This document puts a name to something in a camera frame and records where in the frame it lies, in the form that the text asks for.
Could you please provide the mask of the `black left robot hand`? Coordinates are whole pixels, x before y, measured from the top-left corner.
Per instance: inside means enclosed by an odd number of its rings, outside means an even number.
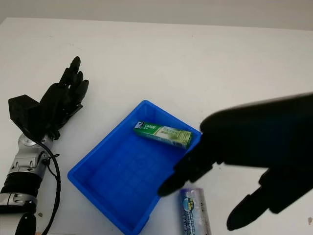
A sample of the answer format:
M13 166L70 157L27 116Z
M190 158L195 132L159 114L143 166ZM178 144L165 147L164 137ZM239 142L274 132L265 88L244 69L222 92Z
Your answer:
M52 84L41 98L40 119L31 131L36 140L44 135L57 140L60 137L59 129L82 108L81 102L87 93L89 81L83 78L80 64L81 59L76 56L60 81Z

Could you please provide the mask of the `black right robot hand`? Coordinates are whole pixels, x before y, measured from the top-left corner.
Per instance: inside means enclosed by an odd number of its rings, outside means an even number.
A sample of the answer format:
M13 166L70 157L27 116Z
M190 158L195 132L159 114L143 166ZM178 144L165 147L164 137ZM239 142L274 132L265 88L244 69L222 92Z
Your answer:
M230 213L233 231L265 211L278 214L313 188L312 93L264 100L218 111L205 118L200 141L158 188L167 196L195 182L213 164L263 167L259 188Z

